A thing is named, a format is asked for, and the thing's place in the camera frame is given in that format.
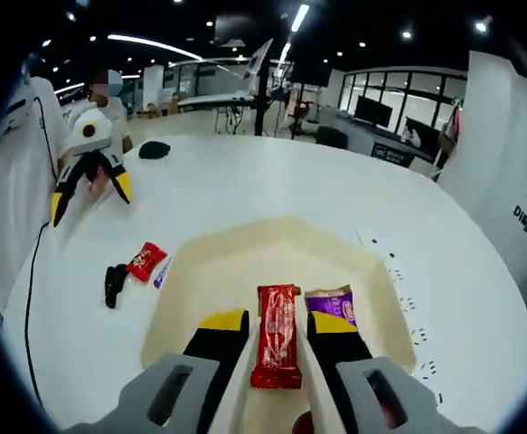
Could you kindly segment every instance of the beige tray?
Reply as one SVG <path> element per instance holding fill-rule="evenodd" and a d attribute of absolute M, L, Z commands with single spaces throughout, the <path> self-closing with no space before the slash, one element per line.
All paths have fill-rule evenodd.
<path fill-rule="evenodd" d="M 370 250 L 341 242 L 293 217 L 257 221 L 187 241 L 174 256 L 161 290 L 141 352 L 143 366 L 166 352 L 182 352 L 208 315 L 242 307 L 254 318 L 257 286 L 282 283 L 294 283 L 302 293 L 350 284 L 356 322 L 372 354 L 386 355 L 408 373 L 413 371 L 409 331 L 383 261 Z M 296 300 L 296 316 L 305 326 L 303 296 Z M 251 389 L 244 425 L 253 433 L 291 432 L 296 417 L 307 408 L 303 391 Z"/>

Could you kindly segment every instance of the black ceiling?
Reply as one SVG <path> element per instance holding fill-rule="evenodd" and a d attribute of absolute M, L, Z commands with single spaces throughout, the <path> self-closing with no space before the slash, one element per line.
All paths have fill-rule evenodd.
<path fill-rule="evenodd" d="M 467 69 L 470 49 L 510 57 L 505 36 L 512 28 L 522 29 L 495 4 L 484 0 L 466 2 L 382 2 L 373 0 L 90 0 L 89 6 L 61 9 L 52 26 L 52 43 L 38 48 L 43 61 L 32 73 L 52 81 L 55 89 L 85 81 L 101 69 L 134 74 L 151 59 L 189 60 L 173 52 L 144 45 L 107 40 L 109 33 L 146 38 L 196 53 L 205 58 L 249 57 L 268 37 L 274 37 L 272 58 L 278 58 L 291 23 L 302 3 L 310 12 L 294 35 L 290 60 L 327 59 L 333 67 L 352 71 L 391 65 L 430 65 Z M 76 22 L 64 17 L 74 13 Z M 257 17 L 257 37 L 245 39 L 246 47 L 232 52 L 211 44 L 219 14 L 246 12 Z M 474 22 L 487 15 L 494 18 L 488 35 L 474 32 Z M 410 28 L 413 40 L 402 41 L 401 31 Z M 97 36 L 95 42 L 90 36 Z M 361 48 L 359 42 L 365 42 Z"/>

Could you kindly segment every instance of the purple candy bar wrapper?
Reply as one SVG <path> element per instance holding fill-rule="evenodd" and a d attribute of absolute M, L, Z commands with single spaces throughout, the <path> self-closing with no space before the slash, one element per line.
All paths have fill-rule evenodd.
<path fill-rule="evenodd" d="M 353 294 L 349 285 L 338 289 L 318 289 L 306 292 L 305 297 L 308 312 L 323 312 L 344 318 L 357 328 L 353 314 Z"/>

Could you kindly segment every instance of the red candy bar wrapper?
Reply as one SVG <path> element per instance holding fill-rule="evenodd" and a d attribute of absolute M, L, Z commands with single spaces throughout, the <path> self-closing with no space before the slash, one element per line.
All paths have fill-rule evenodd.
<path fill-rule="evenodd" d="M 260 389 L 301 389 L 297 367 L 295 285 L 258 287 L 261 326 L 259 357 L 251 386 Z"/>
<path fill-rule="evenodd" d="M 160 248 L 152 242 L 146 242 L 141 251 L 127 265 L 127 270 L 141 282 L 148 282 L 156 264 L 166 258 Z"/>

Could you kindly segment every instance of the office floor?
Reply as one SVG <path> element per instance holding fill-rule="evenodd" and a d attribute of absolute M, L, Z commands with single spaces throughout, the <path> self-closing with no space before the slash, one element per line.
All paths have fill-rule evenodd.
<path fill-rule="evenodd" d="M 291 138 L 291 132 L 287 128 L 293 122 L 293 119 L 288 118 L 286 120 L 283 107 L 281 107 L 280 113 L 278 113 L 278 109 L 278 104 L 274 104 L 266 113 L 263 122 L 263 136 L 275 136 L 276 120 L 278 119 L 277 137 Z M 130 136 L 135 146 L 150 138 L 166 135 L 211 136 L 213 134 L 226 135 L 232 133 L 233 127 L 225 127 L 226 117 L 224 113 L 219 115 L 219 121 L 215 129 L 216 118 L 217 114 L 215 110 L 202 110 L 161 118 L 132 119 L 128 122 L 128 125 L 130 126 Z M 237 128 L 237 135 L 253 136 L 254 126 L 255 110 L 245 109 L 243 120 Z M 295 140 L 315 143 L 315 138 L 312 136 L 296 136 Z"/>

